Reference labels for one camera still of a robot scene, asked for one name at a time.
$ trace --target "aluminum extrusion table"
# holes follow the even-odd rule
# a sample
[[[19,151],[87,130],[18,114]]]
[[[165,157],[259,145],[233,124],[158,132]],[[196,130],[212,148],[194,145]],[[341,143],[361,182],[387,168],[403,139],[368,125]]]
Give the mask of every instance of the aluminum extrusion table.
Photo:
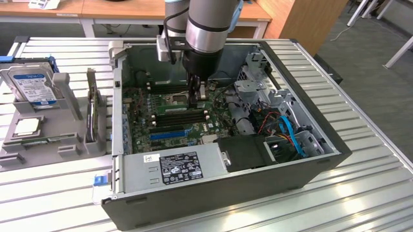
[[[97,69],[100,89],[112,101],[110,40],[114,38],[31,38],[29,43],[14,45],[11,54],[18,57],[53,54],[61,71],[71,74],[70,85],[77,96],[87,94],[87,68]],[[303,189],[148,226],[134,232],[412,229],[411,161],[301,45],[289,40],[268,42],[353,150],[353,155],[336,169],[321,173]],[[15,109],[10,104],[14,96],[5,83],[0,91],[2,139]],[[110,168],[112,156],[106,155],[0,173],[0,231],[117,231],[101,205],[93,203],[94,175]]]

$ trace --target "blue latch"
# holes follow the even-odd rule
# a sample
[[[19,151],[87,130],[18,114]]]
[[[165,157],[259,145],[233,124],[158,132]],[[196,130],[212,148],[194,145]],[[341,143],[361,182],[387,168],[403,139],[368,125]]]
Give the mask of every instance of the blue latch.
[[[109,176],[108,175],[100,175],[95,176],[94,186],[104,186],[109,184]]]
[[[14,56],[0,56],[0,63],[11,63],[14,62],[15,57]]]

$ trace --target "motherboard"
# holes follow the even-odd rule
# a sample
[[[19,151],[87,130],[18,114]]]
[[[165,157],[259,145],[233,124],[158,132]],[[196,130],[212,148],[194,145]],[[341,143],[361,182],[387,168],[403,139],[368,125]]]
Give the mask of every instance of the motherboard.
[[[228,126],[232,114],[225,97],[217,99],[225,87],[213,83],[209,101],[201,101],[197,108],[188,107],[186,89],[186,86],[125,88],[125,123],[129,124],[125,134],[132,136],[132,146],[125,147],[132,149],[128,153],[208,144],[239,134],[237,127]]]

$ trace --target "blue pcie slot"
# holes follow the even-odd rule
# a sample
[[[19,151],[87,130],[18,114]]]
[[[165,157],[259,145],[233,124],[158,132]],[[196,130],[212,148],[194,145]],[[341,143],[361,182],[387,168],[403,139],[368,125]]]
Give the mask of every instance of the blue pcie slot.
[[[186,137],[188,136],[188,131],[176,131],[176,132],[169,132],[164,134],[152,134],[150,139],[170,139],[170,138],[178,138],[178,137]]]

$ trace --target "table leg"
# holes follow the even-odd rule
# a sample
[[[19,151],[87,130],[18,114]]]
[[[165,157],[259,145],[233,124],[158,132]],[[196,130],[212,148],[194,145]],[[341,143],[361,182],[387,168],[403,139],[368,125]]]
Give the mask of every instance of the table leg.
[[[269,22],[261,22],[256,27],[255,39],[263,39]]]
[[[355,25],[356,20],[357,20],[359,15],[360,15],[360,12],[361,12],[363,8],[365,7],[365,5],[368,4],[368,1],[369,1],[369,0],[363,0],[363,2],[361,2],[361,4],[360,4],[360,6],[359,6],[359,8],[357,8],[357,10],[356,10],[356,12],[355,12],[352,18],[351,18],[351,20],[349,20],[349,22],[348,22],[348,26],[349,26],[349,27]]]
[[[374,0],[374,1],[372,1],[372,3],[371,3],[371,5],[369,5],[368,9],[365,10],[365,12],[364,12],[364,14],[363,14],[363,16],[361,16],[363,18],[367,18],[367,17],[368,17],[371,11],[374,10],[374,7],[376,6],[378,1],[379,1],[379,0]]]
[[[387,12],[387,10],[388,10],[388,8],[390,8],[390,6],[392,5],[394,2],[395,2],[395,0],[390,0],[388,5],[386,6],[386,8],[383,9],[380,15],[378,16],[378,19],[383,18],[383,15],[386,14],[386,12]]]
[[[398,60],[400,59],[400,57],[403,56],[403,54],[407,53],[407,51],[410,50],[410,48],[413,46],[413,36],[410,39],[410,41],[406,43],[406,45],[402,47],[402,49],[399,50],[399,52],[396,53],[396,55],[392,57],[392,59],[390,60],[390,62],[386,64],[387,68],[391,68],[395,63],[398,62]]]
[[[85,37],[95,38],[94,19],[81,18],[81,24],[83,26]]]

